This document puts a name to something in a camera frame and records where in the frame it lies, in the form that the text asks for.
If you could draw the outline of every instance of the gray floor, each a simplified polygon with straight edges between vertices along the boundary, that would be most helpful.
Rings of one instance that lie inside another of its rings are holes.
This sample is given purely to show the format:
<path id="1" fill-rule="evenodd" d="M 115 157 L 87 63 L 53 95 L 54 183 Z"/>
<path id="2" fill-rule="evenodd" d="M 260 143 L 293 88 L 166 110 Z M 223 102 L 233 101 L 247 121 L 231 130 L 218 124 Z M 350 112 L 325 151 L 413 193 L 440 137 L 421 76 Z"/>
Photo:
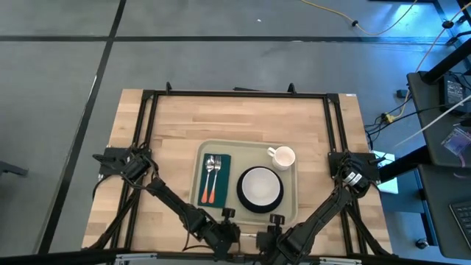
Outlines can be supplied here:
<path id="1" fill-rule="evenodd" d="M 370 31 L 384 28 L 407 4 L 367 0 L 317 1 L 348 13 Z M 107 35 L 118 0 L 0 1 L 0 35 Z M 432 37 L 441 21 L 419 4 L 388 37 Z M 334 14 L 299 1 L 128 1 L 118 35 L 360 35 Z M 104 43 L 0 43 L 0 159 L 30 168 L 28 178 L 0 180 L 0 256 L 29 254 L 50 205 L 65 156 L 87 100 Z M 78 250 L 91 207 L 98 163 L 123 88 L 230 90 L 234 86 L 284 91 L 356 93 L 365 123 L 400 100 L 406 74 L 429 46 L 373 43 L 154 42 L 114 43 L 96 99 L 52 252 Z M 453 48 L 437 46 L 422 69 Z M 412 104 L 408 112 L 414 111 Z M 392 146 L 419 129 L 416 117 L 381 132 L 375 148 L 397 155 L 423 145 L 418 138 Z M 418 250 L 420 219 L 386 213 L 399 256 L 445 260 L 436 248 Z"/>

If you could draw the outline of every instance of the white mug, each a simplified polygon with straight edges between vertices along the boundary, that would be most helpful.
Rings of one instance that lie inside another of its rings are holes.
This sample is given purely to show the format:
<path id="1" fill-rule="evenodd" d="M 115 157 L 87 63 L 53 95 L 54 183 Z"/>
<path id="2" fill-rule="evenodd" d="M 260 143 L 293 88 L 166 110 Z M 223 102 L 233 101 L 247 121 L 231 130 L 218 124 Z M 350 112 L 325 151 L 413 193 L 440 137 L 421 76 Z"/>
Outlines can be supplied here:
<path id="1" fill-rule="evenodd" d="M 296 159 L 293 149 L 287 146 L 277 149 L 269 147 L 266 153 L 273 158 L 273 166 L 281 171 L 289 169 Z"/>

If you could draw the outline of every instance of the keyboard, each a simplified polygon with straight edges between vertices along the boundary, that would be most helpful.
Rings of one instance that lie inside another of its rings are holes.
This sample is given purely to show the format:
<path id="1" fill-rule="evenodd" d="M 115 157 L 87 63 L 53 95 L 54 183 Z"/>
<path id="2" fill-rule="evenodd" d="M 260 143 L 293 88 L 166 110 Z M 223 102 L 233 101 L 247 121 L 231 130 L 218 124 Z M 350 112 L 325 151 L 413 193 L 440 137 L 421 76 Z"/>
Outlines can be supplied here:
<path id="1" fill-rule="evenodd" d="M 471 248 L 471 201 L 452 203 L 450 209 L 468 243 L 468 247 Z"/>

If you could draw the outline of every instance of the tray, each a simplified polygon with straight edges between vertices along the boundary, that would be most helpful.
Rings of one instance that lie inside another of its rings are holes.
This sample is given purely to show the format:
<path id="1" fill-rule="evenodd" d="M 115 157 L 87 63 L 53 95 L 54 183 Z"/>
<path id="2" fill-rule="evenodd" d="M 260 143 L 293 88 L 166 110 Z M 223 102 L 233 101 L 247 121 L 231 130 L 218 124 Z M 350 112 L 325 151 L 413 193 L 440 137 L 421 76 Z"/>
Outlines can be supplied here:
<path id="1" fill-rule="evenodd" d="M 280 144 L 269 144 L 261 142 L 246 141 L 226 141 L 226 140 L 207 140 L 201 143 L 198 148 L 194 166 L 194 175 L 190 189 L 190 203 L 197 208 L 203 208 L 216 221 L 223 220 L 221 216 L 222 209 L 198 206 L 198 190 L 203 170 L 203 157 L 205 153 L 228 154 L 231 156 L 229 186 L 227 190 L 226 208 L 235 209 L 235 217 L 232 222 L 245 225 L 270 225 L 269 216 L 276 213 L 285 216 L 285 225 L 290 225 L 296 220 L 298 212 L 297 198 L 297 162 L 290 169 L 282 172 L 276 169 L 272 164 L 272 157 L 266 154 L 269 147 L 277 148 Z M 253 166 L 266 166 L 272 169 L 280 176 L 283 183 L 283 200 L 280 205 L 268 213 L 253 213 L 247 210 L 238 200 L 236 193 L 237 181 L 241 174 Z"/>

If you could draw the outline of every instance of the wooden table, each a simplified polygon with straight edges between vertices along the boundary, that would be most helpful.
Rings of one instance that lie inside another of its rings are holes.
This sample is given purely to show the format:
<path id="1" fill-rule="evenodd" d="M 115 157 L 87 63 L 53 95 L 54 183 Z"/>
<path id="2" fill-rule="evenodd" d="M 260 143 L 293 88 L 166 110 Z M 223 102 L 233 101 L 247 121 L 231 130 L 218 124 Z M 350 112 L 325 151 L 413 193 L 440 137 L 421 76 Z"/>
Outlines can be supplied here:
<path id="1" fill-rule="evenodd" d="M 123 90 L 109 145 L 128 147 L 131 144 L 141 94 L 141 90 Z M 340 94 L 339 97 L 349 149 L 352 152 L 368 152 L 356 95 Z M 149 109 L 150 106 L 147 106 L 145 122 L 148 119 Z M 336 143 L 340 146 L 333 106 L 330 106 L 330 109 Z M 297 222 L 303 222 L 311 215 L 333 190 L 327 163 L 330 146 L 324 108 L 320 99 L 159 96 L 150 148 L 153 150 L 153 159 L 160 167 L 160 177 L 185 201 L 188 201 L 196 150 L 209 138 L 263 141 L 291 147 L 296 152 L 298 160 Z M 111 177 L 98 188 L 85 231 L 83 247 L 94 243 L 115 217 L 121 187 L 122 180 L 119 177 Z M 358 202 L 365 225 L 381 246 L 391 251 L 378 192 L 371 188 Z M 119 246 L 124 244 L 126 228 L 127 220 L 124 220 Z M 242 225 L 241 230 L 242 233 L 256 233 L 258 230 L 266 230 L 266 227 Z M 359 252 L 355 225 L 351 220 L 350 232 L 353 249 Z M 132 250 L 180 252 L 185 244 L 185 238 L 186 231 L 178 216 L 160 200 L 147 192 L 142 192 Z M 189 245 L 196 243 L 198 242 L 191 238 Z M 236 244 L 231 250 L 236 252 Z M 189 252 L 209 251 L 204 248 L 189 250 Z M 258 254 L 255 239 L 242 236 L 241 251 Z M 316 236 L 311 254 L 346 255 L 339 215 Z"/>

